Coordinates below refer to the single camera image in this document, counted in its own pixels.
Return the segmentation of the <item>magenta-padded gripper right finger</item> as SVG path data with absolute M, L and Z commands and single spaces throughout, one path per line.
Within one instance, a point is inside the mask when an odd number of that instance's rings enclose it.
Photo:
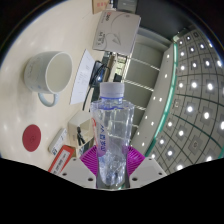
M 152 157 L 145 157 L 133 147 L 128 148 L 125 187 L 140 188 L 166 176 L 165 171 Z

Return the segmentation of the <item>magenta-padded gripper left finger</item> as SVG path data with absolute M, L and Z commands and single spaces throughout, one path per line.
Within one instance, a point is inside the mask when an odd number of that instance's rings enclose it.
M 79 158 L 72 157 L 59 176 L 84 188 L 95 189 L 97 186 L 98 159 L 96 148 L 92 147 Z

